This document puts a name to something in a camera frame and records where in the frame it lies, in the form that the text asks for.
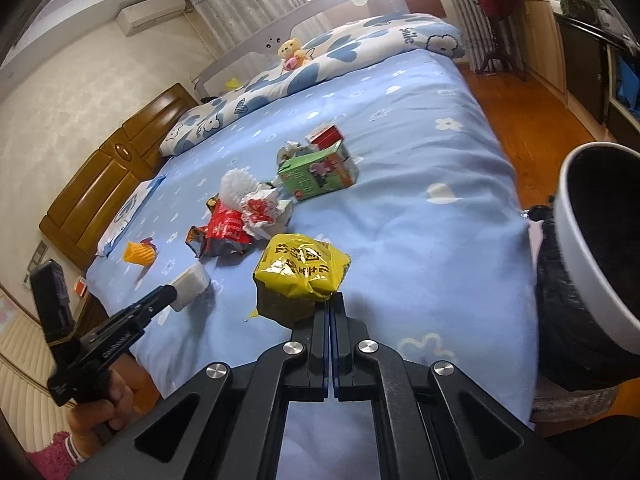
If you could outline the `person's left hand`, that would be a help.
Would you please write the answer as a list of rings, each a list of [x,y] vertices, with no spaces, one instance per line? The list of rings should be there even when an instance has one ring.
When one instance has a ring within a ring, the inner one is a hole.
[[[70,440],[83,458],[102,448],[96,427],[105,424],[120,431],[136,422],[142,413],[134,406],[134,394],[125,379],[111,370],[110,386],[104,399],[79,403],[67,414]]]

